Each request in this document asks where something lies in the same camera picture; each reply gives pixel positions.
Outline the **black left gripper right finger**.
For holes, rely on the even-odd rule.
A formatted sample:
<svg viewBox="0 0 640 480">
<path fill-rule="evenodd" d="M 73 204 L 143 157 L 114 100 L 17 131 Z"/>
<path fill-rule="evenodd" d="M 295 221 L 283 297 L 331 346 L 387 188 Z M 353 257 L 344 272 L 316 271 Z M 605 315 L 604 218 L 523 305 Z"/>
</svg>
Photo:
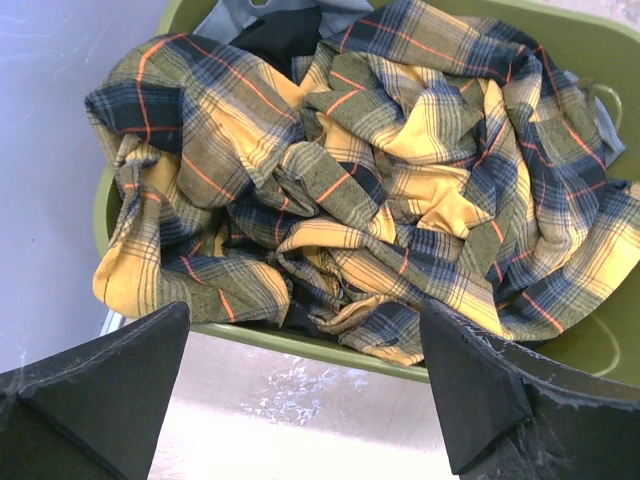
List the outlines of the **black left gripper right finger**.
<svg viewBox="0 0 640 480">
<path fill-rule="evenodd" d="M 435 299 L 421 344 L 461 479 L 636 479 L 639 389 L 561 364 Z"/>
</svg>

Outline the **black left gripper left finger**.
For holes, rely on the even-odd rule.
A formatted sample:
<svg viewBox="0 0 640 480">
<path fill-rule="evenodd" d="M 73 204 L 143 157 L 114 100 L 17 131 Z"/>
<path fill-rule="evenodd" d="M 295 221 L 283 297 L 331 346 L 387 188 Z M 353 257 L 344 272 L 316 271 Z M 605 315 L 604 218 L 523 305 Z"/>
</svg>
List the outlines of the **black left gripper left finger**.
<svg viewBox="0 0 640 480">
<path fill-rule="evenodd" d="M 173 302 L 2 373 L 2 478 L 147 478 L 189 329 Z"/>
</svg>

